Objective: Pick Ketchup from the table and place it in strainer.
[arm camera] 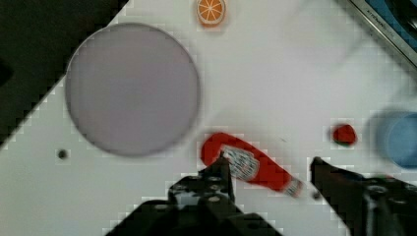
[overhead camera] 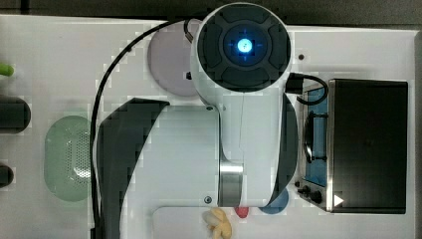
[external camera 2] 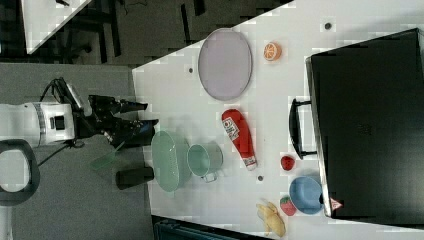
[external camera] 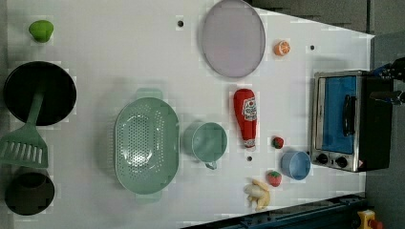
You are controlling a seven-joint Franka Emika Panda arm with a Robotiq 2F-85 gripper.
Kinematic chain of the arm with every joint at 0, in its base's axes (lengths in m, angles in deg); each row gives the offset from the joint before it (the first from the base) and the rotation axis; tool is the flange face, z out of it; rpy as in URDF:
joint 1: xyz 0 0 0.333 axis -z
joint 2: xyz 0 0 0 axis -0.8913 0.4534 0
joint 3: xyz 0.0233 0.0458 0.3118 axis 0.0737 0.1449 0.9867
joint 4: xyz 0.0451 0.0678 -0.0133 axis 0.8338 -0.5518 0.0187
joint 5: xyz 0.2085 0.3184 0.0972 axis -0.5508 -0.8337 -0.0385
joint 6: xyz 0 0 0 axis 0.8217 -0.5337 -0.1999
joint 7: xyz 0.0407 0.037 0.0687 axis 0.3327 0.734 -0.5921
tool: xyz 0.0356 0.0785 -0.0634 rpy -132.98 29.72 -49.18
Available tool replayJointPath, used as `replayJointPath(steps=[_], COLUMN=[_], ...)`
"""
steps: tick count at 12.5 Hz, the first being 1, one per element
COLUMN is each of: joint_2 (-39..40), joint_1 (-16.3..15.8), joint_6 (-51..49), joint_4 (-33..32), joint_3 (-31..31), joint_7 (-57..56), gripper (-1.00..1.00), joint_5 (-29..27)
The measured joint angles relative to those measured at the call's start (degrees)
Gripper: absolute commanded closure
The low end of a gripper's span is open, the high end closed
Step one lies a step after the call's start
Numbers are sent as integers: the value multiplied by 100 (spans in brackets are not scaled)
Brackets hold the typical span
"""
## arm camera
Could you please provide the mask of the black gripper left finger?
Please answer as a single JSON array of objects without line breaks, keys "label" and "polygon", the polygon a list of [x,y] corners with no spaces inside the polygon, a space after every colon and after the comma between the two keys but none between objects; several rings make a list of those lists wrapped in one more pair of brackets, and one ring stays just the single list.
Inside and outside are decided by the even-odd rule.
[{"label": "black gripper left finger", "polygon": [[194,176],[186,176],[168,190],[168,201],[180,209],[196,206],[202,198],[220,195],[235,202],[229,162],[218,158],[213,164]]}]

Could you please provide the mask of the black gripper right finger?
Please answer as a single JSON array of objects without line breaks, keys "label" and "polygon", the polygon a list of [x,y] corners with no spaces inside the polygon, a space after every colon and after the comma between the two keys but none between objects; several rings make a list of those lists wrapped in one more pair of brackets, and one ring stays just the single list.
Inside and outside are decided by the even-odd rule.
[{"label": "black gripper right finger", "polygon": [[351,236],[417,236],[414,185],[386,175],[366,178],[317,156],[310,171],[311,183]]}]

